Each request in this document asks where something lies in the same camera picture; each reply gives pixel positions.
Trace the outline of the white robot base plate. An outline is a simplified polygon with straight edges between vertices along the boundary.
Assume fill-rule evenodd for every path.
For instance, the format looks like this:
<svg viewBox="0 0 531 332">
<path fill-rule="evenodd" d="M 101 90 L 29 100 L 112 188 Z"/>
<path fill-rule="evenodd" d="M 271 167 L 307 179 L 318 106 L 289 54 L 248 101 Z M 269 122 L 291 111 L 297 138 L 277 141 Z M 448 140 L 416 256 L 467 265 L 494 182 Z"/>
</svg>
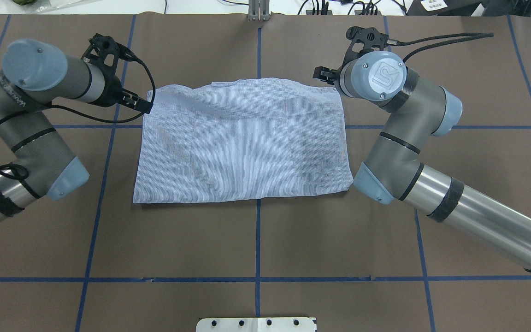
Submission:
<svg viewBox="0 0 531 332">
<path fill-rule="evenodd" d="M 196 324 L 196 332 L 317 332 L 311 317 L 206 318 Z"/>
</svg>

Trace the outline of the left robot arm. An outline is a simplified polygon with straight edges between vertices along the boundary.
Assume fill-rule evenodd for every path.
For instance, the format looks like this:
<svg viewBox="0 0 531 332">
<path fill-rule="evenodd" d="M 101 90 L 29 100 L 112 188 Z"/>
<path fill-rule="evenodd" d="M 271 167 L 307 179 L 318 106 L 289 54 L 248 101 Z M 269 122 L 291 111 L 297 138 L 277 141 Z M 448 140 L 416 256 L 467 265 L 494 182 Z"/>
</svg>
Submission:
<svg viewBox="0 0 531 332">
<path fill-rule="evenodd" d="M 48 197 L 65 198 L 89 180 L 82 162 L 44 115 L 61 97 L 97 107 L 122 105 L 148 114 L 154 103 L 125 89 L 118 61 L 150 70 L 128 47 L 95 34 L 80 58 L 38 40 L 9 44 L 0 71 L 0 222 Z"/>
</svg>

